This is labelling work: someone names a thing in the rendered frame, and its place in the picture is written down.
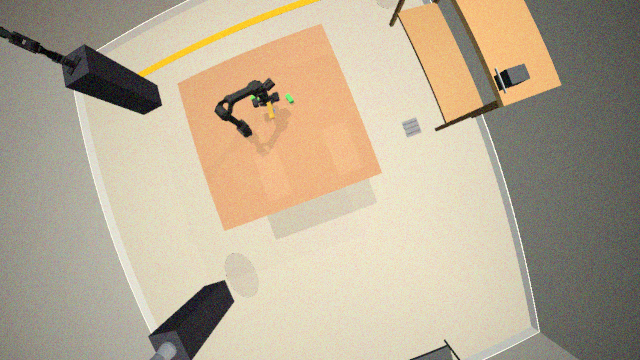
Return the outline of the yellow bar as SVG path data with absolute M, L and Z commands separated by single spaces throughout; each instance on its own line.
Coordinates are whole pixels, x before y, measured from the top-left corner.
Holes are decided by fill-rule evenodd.
M 269 110 L 269 117 L 270 117 L 270 119 L 274 119 L 274 118 L 275 118 L 275 116 L 274 116 L 274 112 L 273 112 L 273 109 L 272 109 L 273 105 L 271 105 L 271 102 L 268 102 L 268 103 L 267 103 L 267 106 L 268 106 L 268 110 Z

